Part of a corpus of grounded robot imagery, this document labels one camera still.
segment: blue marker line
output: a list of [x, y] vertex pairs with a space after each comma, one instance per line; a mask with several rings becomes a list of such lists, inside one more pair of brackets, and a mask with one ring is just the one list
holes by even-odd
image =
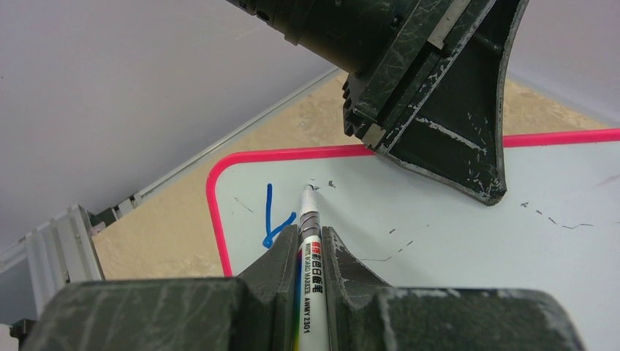
[[297, 216], [295, 212], [292, 212], [291, 215], [289, 216], [289, 219], [284, 221], [284, 223], [279, 225], [276, 229], [271, 230], [271, 199], [272, 197], [273, 197], [273, 185], [269, 183], [267, 184], [267, 207], [265, 209], [265, 224], [266, 224], [265, 229], [267, 231], [267, 237], [265, 238], [265, 240], [262, 241], [262, 245], [266, 247], [267, 249], [270, 249], [271, 246], [273, 245], [273, 239], [276, 237], [276, 235], [278, 235], [284, 229], [284, 227], [292, 224], [293, 221], [295, 221], [295, 217]]

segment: black plastic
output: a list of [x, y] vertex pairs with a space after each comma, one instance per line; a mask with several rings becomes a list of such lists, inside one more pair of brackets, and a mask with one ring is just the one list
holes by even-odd
[[347, 135], [486, 205], [502, 199], [504, 77], [527, 0], [228, 1], [349, 72]]
[[18, 347], [20, 350], [22, 349], [23, 345], [26, 344], [26, 340], [30, 333], [32, 333], [32, 329], [36, 324], [36, 320], [29, 320], [24, 318], [11, 325], [11, 328], [9, 329], [9, 335], [12, 338], [18, 340]]

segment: white marker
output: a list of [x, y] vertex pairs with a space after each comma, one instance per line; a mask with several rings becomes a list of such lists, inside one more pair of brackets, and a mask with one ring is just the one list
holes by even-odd
[[295, 309], [298, 313], [293, 349], [328, 351], [330, 349], [328, 309], [325, 299], [321, 224], [312, 185], [301, 194], [299, 217], [298, 282]]

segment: pink whiteboard frame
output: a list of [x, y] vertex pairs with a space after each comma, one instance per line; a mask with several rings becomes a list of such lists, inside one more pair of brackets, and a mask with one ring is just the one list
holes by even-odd
[[[577, 143], [602, 143], [620, 141], [620, 129], [598, 129], [578, 132], [558, 132], [528, 135], [508, 135], [504, 137], [504, 147], [549, 146]], [[219, 176], [230, 166], [240, 163], [290, 161], [295, 159], [327, 159], [334, 157], [372, 156], [374, 152], [364, 145], [325, 146], [318, 148], [289, 148], [282, 150], [247, 151], [231, 154], [219, 160], [207, 177], [206, 194], [213, 231], [222, 270], [225, 276], [233, 276], [230, 266], [226, 237], [222, 227], [217, 204], [216, 185]]]

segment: beige floor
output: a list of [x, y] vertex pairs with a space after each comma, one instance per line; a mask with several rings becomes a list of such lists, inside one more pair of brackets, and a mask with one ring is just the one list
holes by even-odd
[[[209, 171], [237, 152], [358, 143], [342, 132], [339, 75], [95, 236], [107, 279], [222, 275], [205, 198]], [[603, 124], [508, 82], [504, 134], [605, 128]]]

